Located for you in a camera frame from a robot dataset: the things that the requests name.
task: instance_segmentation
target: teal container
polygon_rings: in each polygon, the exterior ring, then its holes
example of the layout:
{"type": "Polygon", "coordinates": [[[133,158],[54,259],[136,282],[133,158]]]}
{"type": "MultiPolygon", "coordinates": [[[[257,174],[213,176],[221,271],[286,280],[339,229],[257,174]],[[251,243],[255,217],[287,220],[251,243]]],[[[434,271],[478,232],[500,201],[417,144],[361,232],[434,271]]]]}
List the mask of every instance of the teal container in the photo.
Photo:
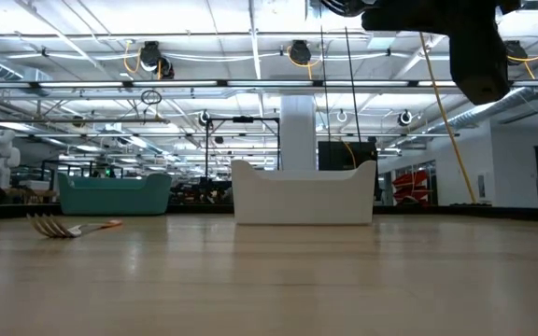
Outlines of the teal container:
{"type": "Polygon", "coordinates": [[[160,215],[169,201],[172,177],[137,179],[69,177],[57,174],[65,215],[160,215]]]}

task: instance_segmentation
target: pillar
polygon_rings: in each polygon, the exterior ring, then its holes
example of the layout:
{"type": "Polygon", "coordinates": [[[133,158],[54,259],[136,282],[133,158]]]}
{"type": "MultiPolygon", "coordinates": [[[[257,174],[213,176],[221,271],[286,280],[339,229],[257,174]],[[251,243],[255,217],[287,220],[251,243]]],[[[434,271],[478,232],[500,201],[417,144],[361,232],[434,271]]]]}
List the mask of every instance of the pillar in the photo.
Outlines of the pillar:
{"type": "Polygon", "coordinates": [[[282,169],[316,170],[317,138],[313,96],[282,96],[279,117],[282,169]]]}

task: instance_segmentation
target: silver fork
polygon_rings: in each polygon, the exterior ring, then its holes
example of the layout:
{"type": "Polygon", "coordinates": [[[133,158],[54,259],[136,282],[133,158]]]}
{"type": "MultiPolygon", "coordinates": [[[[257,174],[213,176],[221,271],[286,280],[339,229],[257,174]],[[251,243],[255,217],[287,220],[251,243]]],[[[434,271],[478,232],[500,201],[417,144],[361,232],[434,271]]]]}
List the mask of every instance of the silver fork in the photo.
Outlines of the silver fork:
{"type": "Polygon", "coordinates": [[[31,217],[30,215],[26,215],[26,217],[38,233],[49,238],[78,238],[86,233],[121,225],[121,221],[111,220],[105,224],[81,224],[67,229],[59,219],[54,216],[39,216],[35,214],[34,217],[31,217]]]}

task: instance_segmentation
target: white wall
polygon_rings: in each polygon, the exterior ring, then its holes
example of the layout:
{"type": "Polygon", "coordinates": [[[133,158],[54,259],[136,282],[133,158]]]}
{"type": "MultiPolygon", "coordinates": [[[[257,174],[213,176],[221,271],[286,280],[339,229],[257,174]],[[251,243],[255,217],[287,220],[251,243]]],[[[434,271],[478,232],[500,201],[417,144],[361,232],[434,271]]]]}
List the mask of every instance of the white wall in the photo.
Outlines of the white wall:
{"type": "MultiPolygon", "coordinates": [[[[491,128],[488,121],[475,129],[460,130],[456,138],[464,166],[468,173],[474,196],[478,202],[495,204],[496,193],[491,149],[491,128]],[[485,198],[478,196],[478,176],[485,176],[485,198]]],[[[435,160],[437,169],[437,197],[439,205],[470,203],[471,197],[466,188],[451,141],[448,138],[435,138],[424,151],[403,151],[401,158],[390,158],[379,162],[379,173],[395,171],[411,164],[435,160]]]]}
{"type": "Polygon", "coordinates": [[[538,207],[538,128],[499,126],[492,129],[497,206],[538,207]]]}

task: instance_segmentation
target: ceiling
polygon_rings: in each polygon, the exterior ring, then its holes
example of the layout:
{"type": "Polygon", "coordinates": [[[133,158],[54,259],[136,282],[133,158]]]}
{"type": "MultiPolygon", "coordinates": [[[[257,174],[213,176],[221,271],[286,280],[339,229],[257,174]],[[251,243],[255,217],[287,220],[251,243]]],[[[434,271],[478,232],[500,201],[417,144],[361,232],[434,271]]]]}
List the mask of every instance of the ceiling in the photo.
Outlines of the ceiling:
{"type": "MultiPolygon", "coordinates": [[[[325,77],[327,79],[350,80],[347,62],[347,41],[342,38],[345,28],[349,30],[349,52],[352,73],[355,79],[422,79],[428,80],[427,64],[422,60],[413,61],[413,53],[420,48],[420,39],[415,32],[390,33],[395,38],[389,48],[375,49],[375,42],[385,41],[380,33],[364,32],[360,18],[345,19],[334,15],[315,18],[308,11],[305,1],[300,0],[254,0],[252,19],[248,0],[35,0],[32,2],[38,15],[54,25],[61,33],[68,35],[72,43],[86,55],[96,59],[102,66],[95,67],[77,53],[76,48],[64,42],[52,28],[22,8],[15,0],[0,0],[0,60],[10,67],[30,67],[39,69],[52,80],[127,80],[152,79],[154,75],[140,69],[129,74],[124,66],[123,55],[135,55],[139,47],[150,39],[160,42],[160,50],[169,56],[175,71],[176,80],[188,79],[308,79],[308,69],[294,66],[287,56],[280,55],[293,39],[304,39],[311,53],[318,57],[321,43],[325,46],[325,77]],[[251,27],[254,24],[258,34],[256,45],[260,56],[259,67],[255,67],[254,39],[251,27]],[[324,32],[321,41],[320,32],[324,32]],[[127,42],[132,46],[127,50],[127,42]]],[[[522,11],[499,18],[499,30],[504,39],[515,39],[527,49],[530,56],[538,55],[538,11],[522,11]]],[[[427,35],[433,43],[434,75],[438,80],[450,80],[448,39],[438,39],[427,35]]],[[[136,58],[128,58],[129,66],[136,67],[136,58]]],[[[324,78],[322,63],[311,68],[313,79],[324,78]]],[[[509,69],[510,78],[526,76],[523,66],[509,69]]],[[[117,90],[88,90],[86,93],[110,94],[117,90]]],[[[171,132],[196,133],[200,112],[206,110],[213,117],[239,115],[259,116],[262,99],[262,113],[266,117],[278,117],[280,96],[284,91],[228,91],[220,89],[199,90],[200,95],[192,99],[189,90],[172,89],[163,91],[163,101],[156,107],[156,113],[172,126],[171,132]]],[[[54,93],[74,94],[71,91],[54,93]]],[[[22,96],[21,92],[0,92],[0,98],[10,95],[7,103],[21,109],[16,117],[34,117],[37,111],[36,99],[22,96]]],[[[379,95],[371,93],[314,92],[317,110],[330,112],[332,130],[354,131],[356,125],[342,122],[337,118],[340,110],[353,116],[354,105],[361,108],[359,124],[362,132],[399,133],[397,116],[405,110],[420,119],[415,119],[413,127],[429,124],[439,116],[435,96],[427,91],[391,92],[379,95]]],[[[96,99],[63,101],[43,99],[41,111],[51,111],[48,118],[85,118],[134,119],[142,118],[145,106],[138,108],[138,114],[131,101],[120,95],[115,99],[96,99]]],[[[444,106],[454,108],[465,105],[465,97],[459,93],[443,96],[444,106]]],[[[77,129],[68,124],[59,129],[70,133],[93,133],[98,129],[77,129]]],[[[122,123],[122,130],[134,133],[164,133],[169,127],[164,123],[122,123]]],[[[267,132],[266,137],[253,139],[229,139],[224,146],[272,145],[275,138],[262,124],[247,125],[226,123],[221,128],[230,132],[267,132]]],[[[192,145],[185,139],[150,138],[151,144],[167,152],[176,151],[176,146],[192,145]]]]}

